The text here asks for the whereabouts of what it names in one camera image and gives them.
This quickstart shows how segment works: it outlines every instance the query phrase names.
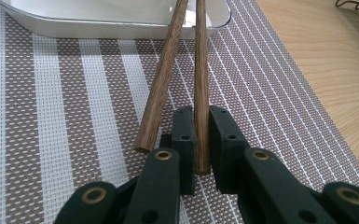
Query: striped placemat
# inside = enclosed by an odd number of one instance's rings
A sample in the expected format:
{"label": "striped placemat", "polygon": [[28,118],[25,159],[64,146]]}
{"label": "striped placemat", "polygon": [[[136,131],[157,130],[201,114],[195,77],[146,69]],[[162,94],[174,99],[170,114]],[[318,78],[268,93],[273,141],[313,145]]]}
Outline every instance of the striped placemat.
{"label": "striped placemat", "polygon": [[[231,23],[210,37],[211,105],[225,107],[253,147],[276,153],[306,186],[359,186],[359,161],[255,0],[229,1]],[[0,9],[0,223],[52,223],[86,183],[139,175],[132,150],[161,40],[54,39]],[[194,41],[181,41],[161,133],[193,104]],[[197,177],[181,223],[242,223],[236,197]]]}

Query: white bowl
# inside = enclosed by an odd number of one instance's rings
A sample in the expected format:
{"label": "white bowl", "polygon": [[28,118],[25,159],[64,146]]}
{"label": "white bowl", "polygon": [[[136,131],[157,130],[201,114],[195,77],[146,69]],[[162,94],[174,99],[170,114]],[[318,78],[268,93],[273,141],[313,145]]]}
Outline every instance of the white bowl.
{"label": "white bowl", "polygon": [[[163,39],[174,0],[0,0],[0,6],[26,29],[58,38]],[[196,0],[189,0],[181,38],[194,38]],[[212,34],[228,24],[226,0],[206,0]]]}

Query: light wood surface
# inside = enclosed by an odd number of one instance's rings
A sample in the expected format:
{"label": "light wood surface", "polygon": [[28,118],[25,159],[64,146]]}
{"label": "light wood surface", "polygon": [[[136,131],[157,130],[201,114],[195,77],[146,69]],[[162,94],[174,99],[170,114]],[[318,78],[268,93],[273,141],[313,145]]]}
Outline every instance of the light wood surface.
{"label": "light wood surface", "polygon": [[196,72],[194,83],[194,125],[197,135],[196,172],[208,175],[209,163],[209,97],[205,0],[197,0],[196,7]]}
{"label": "light wood surface", "polygon": [[257,0],[359,159],[359,11],[335,0]]}
{"label": "light wood surface", "polygon": [[168,87],[173,76],[173,62],[179,46],[179,37],[186,14],[187,0],[177,0],[170,28],[165,37],[159,64],[147,98],[144,116],[135,139],[134,148],[137,151],[153,150],[159,131],[162,110],[167,99]]}

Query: woven placemat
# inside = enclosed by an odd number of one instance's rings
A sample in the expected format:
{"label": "woven placemat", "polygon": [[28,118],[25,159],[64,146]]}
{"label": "woven placemat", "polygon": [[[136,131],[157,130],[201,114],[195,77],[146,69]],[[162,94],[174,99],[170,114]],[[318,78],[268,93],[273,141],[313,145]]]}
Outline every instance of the woven placemat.
{"label": "woven placemat", "polygon": [[[232,21],[210,37],[210,103],[226,108],[251,146],[276,153],[306,186],[359,186],[359,161],[255,0],[229,1]],[[131,147],[161,40],[54,39],[0,9],[0,223],[52,223],[74,190],[140,174]],[[193,104],[194,41],[181,41],[161,133]],[[242,223],[235,196],[198,176],[181,223]]]}

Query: brass screw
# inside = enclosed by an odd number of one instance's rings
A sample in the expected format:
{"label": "brass screw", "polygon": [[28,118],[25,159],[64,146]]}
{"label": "brass screw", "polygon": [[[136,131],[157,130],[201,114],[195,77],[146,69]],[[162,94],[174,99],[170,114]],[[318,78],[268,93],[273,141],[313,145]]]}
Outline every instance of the brass screw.
{"label": "brass screw", "polygon": [[[98,195],[98,197],[96,197],[96,198],[90,199],[89,195],[92,192],[99,192],[100,195]],[[86,192],[84,192],[83,195],[81,196],[81,201],[83,203],[86,203],[86,204],[94,204],[94,203],[98,203],[98,202],[102,201],[105,196],[106,196],[106,190],[105,189],[95,187],[95,188],[91,188],[91,189],[86,190]]]}

